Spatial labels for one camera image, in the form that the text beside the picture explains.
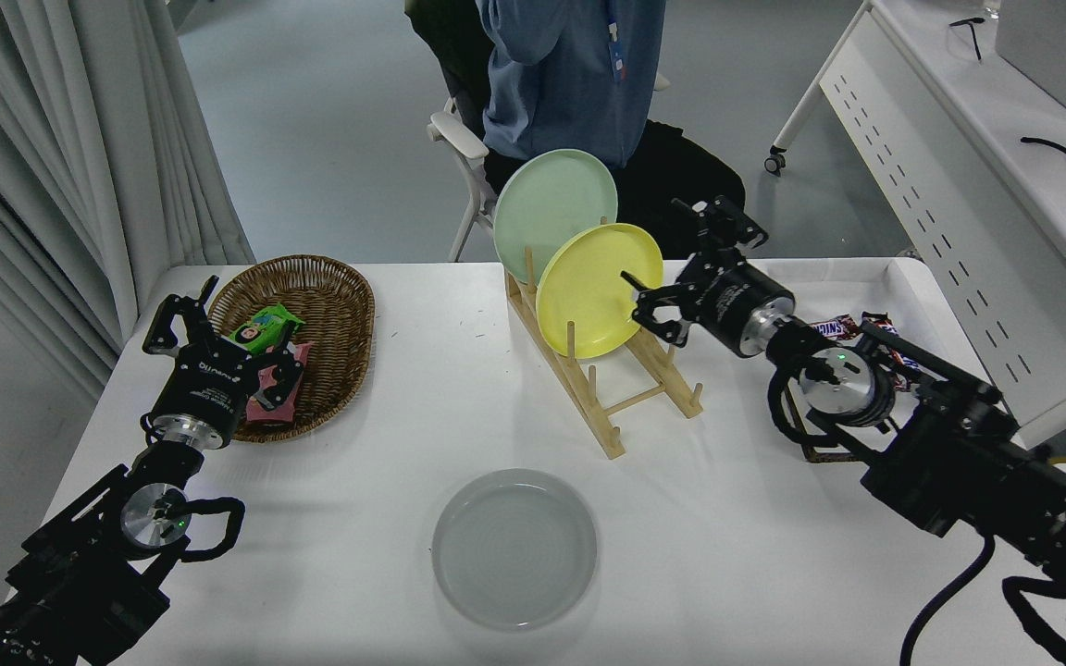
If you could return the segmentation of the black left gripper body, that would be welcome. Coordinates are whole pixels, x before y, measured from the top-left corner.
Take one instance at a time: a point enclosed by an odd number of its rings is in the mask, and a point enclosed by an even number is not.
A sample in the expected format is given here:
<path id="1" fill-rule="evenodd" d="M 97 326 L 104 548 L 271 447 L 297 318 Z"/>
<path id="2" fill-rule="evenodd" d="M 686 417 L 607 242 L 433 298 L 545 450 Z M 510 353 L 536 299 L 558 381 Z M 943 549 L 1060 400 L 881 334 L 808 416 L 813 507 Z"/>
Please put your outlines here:
<path id="1" fill-rule="evenodd" d="M 175 351 L 172 375 L 154 404 L 154 433 L 194 443 L 229 443 L 258 389 L 253 355 L 228 339 Z"/>

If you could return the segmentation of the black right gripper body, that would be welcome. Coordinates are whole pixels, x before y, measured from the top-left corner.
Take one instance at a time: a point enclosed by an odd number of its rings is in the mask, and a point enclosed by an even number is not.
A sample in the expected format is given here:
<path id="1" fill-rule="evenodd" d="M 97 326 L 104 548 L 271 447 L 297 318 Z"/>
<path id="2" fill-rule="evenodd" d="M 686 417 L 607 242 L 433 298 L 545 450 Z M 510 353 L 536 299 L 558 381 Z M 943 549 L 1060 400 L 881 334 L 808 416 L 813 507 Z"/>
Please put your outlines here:
<path id="1" fill-rule="evenodd" d="M 741 358 L 764 352 L 777 322 L 794 315 L 794 294 L 740 261 L 728 269 L 707 269 L 693 258 L 680 273 L 684 289 L 682 319 L 697 324 Z"/>

